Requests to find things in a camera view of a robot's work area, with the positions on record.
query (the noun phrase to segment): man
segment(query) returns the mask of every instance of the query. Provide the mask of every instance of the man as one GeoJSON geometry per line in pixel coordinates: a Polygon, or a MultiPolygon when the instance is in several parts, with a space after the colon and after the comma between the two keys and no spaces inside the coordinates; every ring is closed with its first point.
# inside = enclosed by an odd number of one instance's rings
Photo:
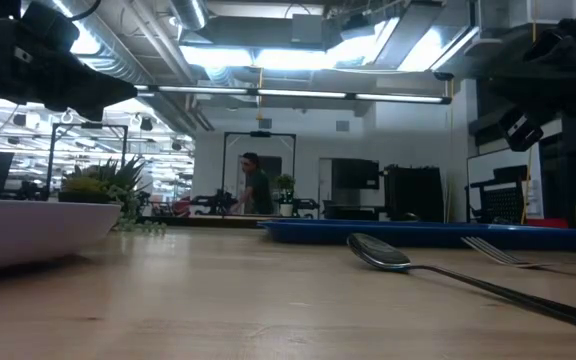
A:
{"type": "Polygon", "coordinates": [[[259,156],[255,153],[245,153],[241,157],[241,169],[246,174],[246,191],[241,195],[239,202],[230,210],[233,213],[239,211],[252,199],[253,213],[270,215],[273,213],[272,197],[270,196],[270,181],[268,176],[259,166],[259,156]]]}

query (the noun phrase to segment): fork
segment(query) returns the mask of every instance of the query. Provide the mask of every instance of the fork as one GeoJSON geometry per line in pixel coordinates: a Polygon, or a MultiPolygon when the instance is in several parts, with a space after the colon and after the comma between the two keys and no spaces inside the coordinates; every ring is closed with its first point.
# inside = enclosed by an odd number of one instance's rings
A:
{"type": "Polygon", "coordinates": [[[501,251],[496,247],[492,246],[486,240],[475,237],[475,236],[468,236],[462,237],[461,240],[468,244],[471,248],[479,251],[480,253],[486,255],[487,257],[491,258],[497,263],[502,265],[508,265],[516,268],[521,269],[537,269],[541,267],[550,267],[550,266],[561,266],[561,265],[575,265],[576,263],[531,263],[528,261],[524,261],[521,259],[517,259],[516,257],[508,254],[507,252],[501,251]]]}

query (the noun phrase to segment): wooden table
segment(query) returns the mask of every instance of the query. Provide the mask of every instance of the wooden table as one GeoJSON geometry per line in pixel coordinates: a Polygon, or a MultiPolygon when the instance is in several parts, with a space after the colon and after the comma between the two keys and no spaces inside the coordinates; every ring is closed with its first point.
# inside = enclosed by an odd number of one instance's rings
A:
{"type": "MultiPolygon", "coordinates": [[[[0,359],[576,359],[574,326],[439,275],[373,271],[344,247],[263,235],[111,235],[0,272],[0,359]]],[[[576,305],[574,276],[473,251],[406,253],[576,305]]]]}

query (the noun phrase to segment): spoon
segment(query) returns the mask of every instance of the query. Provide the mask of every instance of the spoon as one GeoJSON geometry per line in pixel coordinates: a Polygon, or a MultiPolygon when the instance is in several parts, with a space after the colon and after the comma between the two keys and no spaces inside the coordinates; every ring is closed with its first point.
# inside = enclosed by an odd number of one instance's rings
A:
{"type": "Polygon", "coordinates": [[[521,307],[576,325],[575,307],[524,294],[437,266],[413,265],[406,254],[374,237],[365,234],[351,234],[348,237],[348,246],[360,259],[378,269],[400,273],[408,273],[409,270],[433,271],[501,296],[521,307]]]}

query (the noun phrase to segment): metal frame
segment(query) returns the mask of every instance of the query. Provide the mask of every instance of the metal frame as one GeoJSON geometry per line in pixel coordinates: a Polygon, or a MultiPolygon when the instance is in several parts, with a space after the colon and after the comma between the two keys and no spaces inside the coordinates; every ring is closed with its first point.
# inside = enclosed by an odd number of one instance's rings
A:
{"type": "MultiPolygon", "coordinates": [[[[228,137],[230,135],[248,135],[250,137],[255,137],[254,134],[258,133],[256,131],[251,132],[239,132],[239,131],[227,131],[224,133],[224,143],[223,143],[223,153],[221,156],[221,190],[225,191],[225,182],[226,182],[226,150],[228,145],[228,137]]],[[[282,133],[264,133],[268,135],[268,138],[272,138],[273,136],[285,136],[292,138],[292,176],[295,176],[295,159],[297,158],[297,134],[282,134],[282,133]]]]}
{"type": "MultiPolygon", "coordinates": [[[[87,124],[68,124],[68,123],[54,123],[52,124],[52,134],[50,136],[50,154],[48,155],[48,174],[46,175],[46,199],[50,197],[50,181],[52,180],[52,165],[53,160],[55,157],[55,144],[59,141],[64,135],[68,133],[72,128],[79,127],[79,128],[91,128],[90,125],[87,124]],[[59,127],[66,127],[68,128],[63,134],[57,136],[57,129],[59,127]]],[[[128,126],[127,125],[102,125],[102,124],[94,124],[94,128],[103,129],[103,128],[119,128],[124,130],[124,137],[122,139],[122,146],[121,146],[121,167],[126,164],[126,148],[128,146],[128,126]]]]}

